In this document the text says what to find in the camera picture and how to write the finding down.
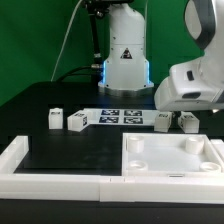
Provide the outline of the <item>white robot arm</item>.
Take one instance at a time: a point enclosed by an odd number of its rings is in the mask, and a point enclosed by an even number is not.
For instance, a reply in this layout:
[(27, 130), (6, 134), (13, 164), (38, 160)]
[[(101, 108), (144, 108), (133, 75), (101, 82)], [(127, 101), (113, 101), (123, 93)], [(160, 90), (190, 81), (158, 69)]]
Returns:
[[(144, 55), (145, 21), (127, 4), (109, 8), (110, 54), (99, 89), (134, 96), (153, 87)], [(154, 95), (159, 111), (224, 109), (224, 0), (188, 0), (186, 27), (204, 55), (174, 65)]]

